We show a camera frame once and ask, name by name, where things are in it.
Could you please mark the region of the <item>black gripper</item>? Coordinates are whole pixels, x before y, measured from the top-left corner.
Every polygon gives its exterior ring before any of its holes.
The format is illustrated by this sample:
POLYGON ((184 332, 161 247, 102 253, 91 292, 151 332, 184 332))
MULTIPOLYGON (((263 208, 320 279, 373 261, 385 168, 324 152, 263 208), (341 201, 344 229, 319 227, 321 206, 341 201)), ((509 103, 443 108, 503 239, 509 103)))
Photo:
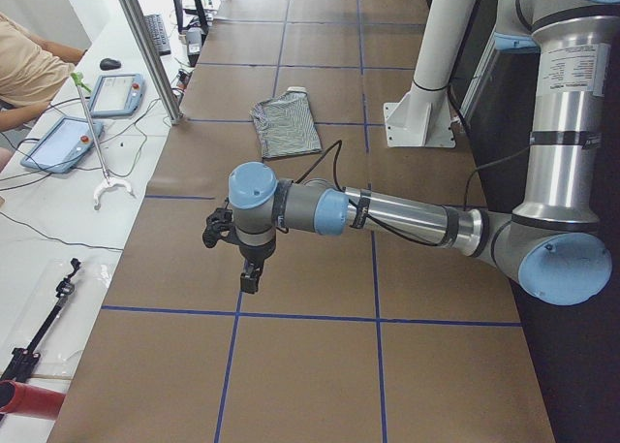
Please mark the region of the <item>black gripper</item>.
POLYGON ((275 248, 275 241, 269 241, 260 246, 252 246, 245 243, 239 246, 239 251, 245 260, 245 265, 240 274, 240 290, 243 293, 259 291, 260 280, 264 271, 264 261, 275 252, 275 248))

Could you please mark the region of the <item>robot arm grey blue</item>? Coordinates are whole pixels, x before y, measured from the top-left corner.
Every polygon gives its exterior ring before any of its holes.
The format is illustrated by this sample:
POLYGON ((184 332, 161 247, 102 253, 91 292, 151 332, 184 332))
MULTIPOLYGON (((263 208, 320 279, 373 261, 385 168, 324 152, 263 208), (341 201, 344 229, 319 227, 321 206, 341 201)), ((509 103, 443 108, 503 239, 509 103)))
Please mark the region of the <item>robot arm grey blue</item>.
POLYGON ((522 203, 506 213, 457 207, 444 160, 397 173, 391 195, 280 179, 264 163, 246 163, 230 175, 223 222, 203 235, 206 244, 221 237, 239 248, 243 292, 257 291, 278 230, 336 236, 346 228, 458 250, 551 304, 578 304, 601 291, 612 258, 589 203, 619 0, 498 0, 495 31, 498 49, 540 55, 522 203))

